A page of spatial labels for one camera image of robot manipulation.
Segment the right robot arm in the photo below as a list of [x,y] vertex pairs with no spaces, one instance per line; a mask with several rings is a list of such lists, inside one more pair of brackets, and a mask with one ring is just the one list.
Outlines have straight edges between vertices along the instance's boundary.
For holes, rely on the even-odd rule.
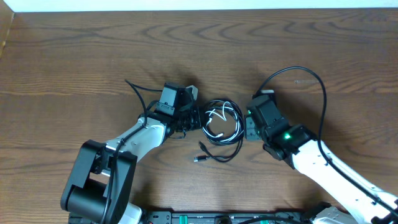
[[246,108],[246,139],[262,140],[274,159],[320,185],[358,223],[397,223],[397,196],[359,175],[305,126],[291,126],[273,92],[253,96]]

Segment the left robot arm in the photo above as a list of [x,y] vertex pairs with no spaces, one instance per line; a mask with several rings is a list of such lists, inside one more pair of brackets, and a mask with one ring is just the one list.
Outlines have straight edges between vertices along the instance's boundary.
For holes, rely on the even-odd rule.
[[201,128],[197,87],[165,83],[159,100],[143,106],[137,123],[106,142],[84,142],[60,206],[82,223],[139,223],[143,211],[129,201],[137,163],[173,133]]

